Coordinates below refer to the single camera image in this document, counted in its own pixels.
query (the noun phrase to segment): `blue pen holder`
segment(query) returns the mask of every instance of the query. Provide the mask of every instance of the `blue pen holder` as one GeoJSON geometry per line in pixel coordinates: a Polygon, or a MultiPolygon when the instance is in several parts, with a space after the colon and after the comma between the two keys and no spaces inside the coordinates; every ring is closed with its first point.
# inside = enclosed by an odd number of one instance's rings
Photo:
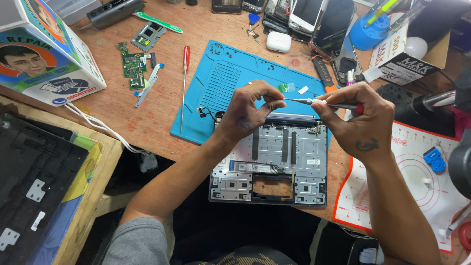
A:
{"type": "Polygon", "coordinates": [[[384,14],[376,19],[369,27],[363,28],[366,22],[373,16],[374,13],[368,17],[364,14],[350,30],[350,40],[353,46],[359,50],[369,50],[388,36],[386,34],[380,37],[380,35],[389,28],[389,18],[384,14]]]}

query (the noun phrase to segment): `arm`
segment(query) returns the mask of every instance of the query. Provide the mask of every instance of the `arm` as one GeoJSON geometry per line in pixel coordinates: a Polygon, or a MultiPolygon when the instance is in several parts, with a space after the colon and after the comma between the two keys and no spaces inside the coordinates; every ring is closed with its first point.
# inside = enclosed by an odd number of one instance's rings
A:
{"type": "Polygon", "coordinates": [[[366,167],[373,232],[386,264],[440,264],[437,240],[421,212],[391,151],[394,104],[382,99],[366,83],[357,83],[318,97],[327,103],[361,102],[364,114],[340,119],[322,103],[312,104],[339,145],[366,167]]]}
{"type": "Polygon", "coordinates": [[[199,148],[144,186],[129,202],[120,225],[139,217],[153,217],[163,223],[224,159],[242,138],[261,126],[268,114],[286,107],[281,92],[265,81],[234,91],[231,102],[214,134],[199,148]],[[255,100],[266,103],[255,107],[255,100]]]}

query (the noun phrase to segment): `precision screwdriver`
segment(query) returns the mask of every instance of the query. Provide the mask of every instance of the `precision screwdriver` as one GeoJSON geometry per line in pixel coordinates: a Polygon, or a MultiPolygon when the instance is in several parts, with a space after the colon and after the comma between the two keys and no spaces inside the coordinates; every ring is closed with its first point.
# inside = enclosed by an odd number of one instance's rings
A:
{"type": "Polygon", "coordinates": [[[181,122],[180,122],[180,134],[183,128],[183,109],[185,108],[185,83],[187,81],[187,70],[190,64],[190,46],[185,46],[183,51],[183,99],[181,101],[181,122]]]}
{"type": "Polygon", "coordinates": [[[356,114],[362,115],[363,114],[363,104],[357,103],[356,105],[351,105],[351,104],[327,104],[325,100],[321,99],[285,99],[285,100],[291,100],[291,101],[296,101],[299,103],[303,104],[308,104],[311,105],[314,102],[320,102],[324,103],[329,107],[332,108],[344,108],[344,109],[349,109],[349,110],[354,110],[356,114]]]}

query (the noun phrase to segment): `hand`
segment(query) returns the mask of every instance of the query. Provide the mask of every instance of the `hand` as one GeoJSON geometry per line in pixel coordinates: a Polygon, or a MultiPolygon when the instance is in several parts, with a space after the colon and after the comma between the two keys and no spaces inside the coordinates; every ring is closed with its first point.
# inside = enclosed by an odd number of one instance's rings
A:
{"type": "Polygon", "coordinates": [[[270,112],[286,107],[283,99],[283,94],[265,81],[254,80],[252,84],[236,89],[214,135],[235,145],[263,125],[270,112]],[[257,109],[255,100],[262,97],[266,103],[257,109]]]}
{"type": "Polygon", "coordinates": [[[394,104],[382,99],[365,82],[356,83],[317,97],[328,104],[360,102],[363,115],[345,122],[323,103],[313,103],[327,128],[332,131],[340,147],[363,164],[391,158],[391,133],[394,120],[394,104]]]}

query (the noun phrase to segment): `green circuit board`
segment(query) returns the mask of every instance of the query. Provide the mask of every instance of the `green circuit board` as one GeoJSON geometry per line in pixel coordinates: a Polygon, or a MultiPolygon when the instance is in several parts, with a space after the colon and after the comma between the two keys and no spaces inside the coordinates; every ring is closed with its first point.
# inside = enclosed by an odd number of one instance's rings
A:
{"type": "Polygon", "coordinates": [[[144,72],[147,71],[146,65],[141,62],[144,53],[128,53],[125,42],[118,43],[117,47],[121,52],[124,77],[132,77],[129,80],[129,90],[143,89],[145,87],[144,72]]]}

